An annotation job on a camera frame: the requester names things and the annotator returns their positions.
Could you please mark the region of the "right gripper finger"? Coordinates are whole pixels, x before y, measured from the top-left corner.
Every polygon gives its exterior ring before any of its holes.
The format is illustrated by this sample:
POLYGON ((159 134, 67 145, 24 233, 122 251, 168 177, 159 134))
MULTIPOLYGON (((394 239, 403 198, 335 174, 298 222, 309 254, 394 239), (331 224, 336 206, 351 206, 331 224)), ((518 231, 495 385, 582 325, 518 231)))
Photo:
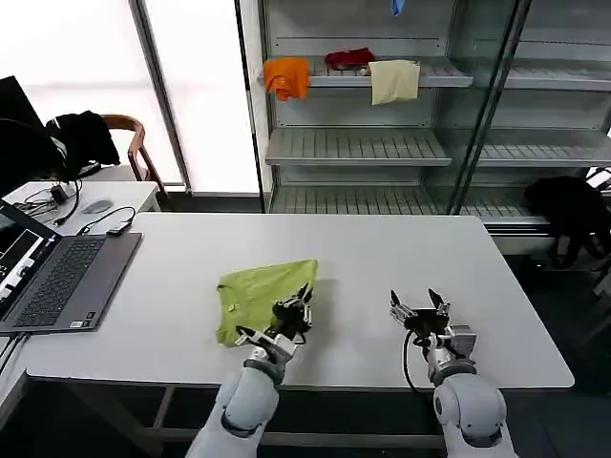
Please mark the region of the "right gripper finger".
POLYGON ((390 291, 390 314, 400 323, 413 316, 413 311, 403 303, 394 290, 390 291))
POLYGON ((440 316, 449 316, 449 310, 451 304, 449 301, 444 299, 439 293, 434 291, 432 288, 428 289, 429 297, 432 302, 434 309, 436 310, 436 314, 440 316))

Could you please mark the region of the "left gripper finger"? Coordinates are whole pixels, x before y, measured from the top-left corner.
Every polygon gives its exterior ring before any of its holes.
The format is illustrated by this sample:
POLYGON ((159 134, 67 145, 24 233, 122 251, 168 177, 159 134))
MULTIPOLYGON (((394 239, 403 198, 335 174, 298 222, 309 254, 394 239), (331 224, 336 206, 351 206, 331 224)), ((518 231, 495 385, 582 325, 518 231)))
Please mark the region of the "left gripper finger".
POLYGON ((238 338, 235 341, 236 346, 252 344, 261 348, 268 348, 277 345, 277 340, 275 337, 270 337, 261 331, 246 326, 237 325, 236 332, 238 335, 238 338))
POLYGON ((310 329, 312 290, 306 283, 288 299, 278 302, 278 324, 281 329, 310 329))

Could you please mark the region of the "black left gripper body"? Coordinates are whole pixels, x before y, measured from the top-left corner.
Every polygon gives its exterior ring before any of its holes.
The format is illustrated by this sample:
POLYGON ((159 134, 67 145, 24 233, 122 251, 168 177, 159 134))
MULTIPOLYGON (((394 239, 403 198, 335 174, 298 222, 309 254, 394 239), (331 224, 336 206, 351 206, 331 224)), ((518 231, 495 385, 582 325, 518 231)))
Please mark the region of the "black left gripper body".
POLYGON ((271 336, 283 335, 294 343, 305 343, 309 331, 309 306, 280 305, 273 306, 274 322, 271 326, 271 336))

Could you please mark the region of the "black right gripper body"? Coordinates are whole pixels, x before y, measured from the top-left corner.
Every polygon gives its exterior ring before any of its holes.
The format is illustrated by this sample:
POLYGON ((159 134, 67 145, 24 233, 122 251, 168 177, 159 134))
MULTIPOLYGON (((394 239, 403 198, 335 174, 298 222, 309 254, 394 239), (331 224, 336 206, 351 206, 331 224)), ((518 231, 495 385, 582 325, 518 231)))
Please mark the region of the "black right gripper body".
POLYGON ((450 321, 447 311, 434 308, 422 308, 412 310, 405 319, 405 328, 412 330, 421 339, 427 339, 430 335, 443 336, 450 321))

